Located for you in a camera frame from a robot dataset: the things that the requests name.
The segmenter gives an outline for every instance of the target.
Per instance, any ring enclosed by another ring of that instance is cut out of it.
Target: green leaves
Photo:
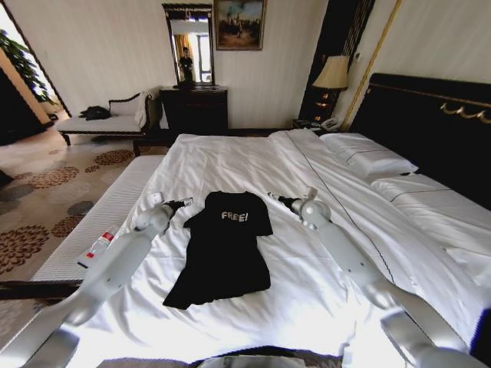
[[[31,53],[29,49],[8,38],[7,32],[3,29],[0,29],[0,48],[35,95],[36,100],[54,104],[48,96],[46,85],[39,80],[39,75],[35,72],[35,64],[25,57],[25,54]]]

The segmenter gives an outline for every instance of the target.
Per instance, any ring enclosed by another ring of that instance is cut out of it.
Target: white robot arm
[[[169,228],[177,209],[192,203],[182,199],[160,203],[136,220],[134,229],[116,239],[89,268],[81,286],[62,302],[44,308],[0,352],[2,368],[62,368],[77,348],[70,327],[90,320],[111,295],[127,284],[145,259],[157,235]]]
[[[303,199],[269,195],[318,232],[322,244],[371,303],[394,311],[382,320],[382,327],[406,361],[420,368],[486,368],[466,354],[466,344],[426,301],[390,283],[351,236],[331,222],[329,207],[314,200],[314,189]],[[12,339],[0,352],[0,366],[65,367],[78,344],[69,327],[92,318],[131,279],[155,236],[166,231],[179,207],[190,203],[191,199],[164,203],[142,213],[135,229],[109,247],[75,293],[43,309]]]
[[[303,199],[290,199],[269,193],[285,204],[302,223],[316,231],[339,267],[375,306],[394,310],[381,323],[386,335],[403,358],[421,368],[486,366],[466,354],[466,344],[452,327],[421,297],[392,284],[380,272],[351,236],[331,222],[331,211],[315,201],[310,188]]]

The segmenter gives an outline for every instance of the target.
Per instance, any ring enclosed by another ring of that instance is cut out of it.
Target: upholstered bench
[[[121,226],[163,156],[134,159],[28,282],[0,283],[0,300],[61,299],[87,273],[75,259],[110,226]]]
[[[71,144],[69,134],[145,136],[154,127],[158,127],[162,117],[162,104],[158,93],[149,90],[126,100],[109,100],[109,111],[111,117],[104,120],[72,117],[56,123],[54,128],[68,146]]]

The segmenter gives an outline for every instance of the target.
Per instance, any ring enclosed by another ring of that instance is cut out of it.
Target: patterned carpet
[[[28,281],[133,159],[131,139],[71,136],[53,129],[0,146],[0,281]],[[142,149],[165,154],[167,148]],[[41,309],[37,301],[0,301],[0,349]],[[295,351],[308,366],[339,368],[331,356]],[[100,368],[184,368],[181,362],[107,361]]]

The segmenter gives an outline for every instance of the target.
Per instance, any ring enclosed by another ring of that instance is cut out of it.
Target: picture frame
[[[216,50],[261,51],[267,0],[214,0]]]

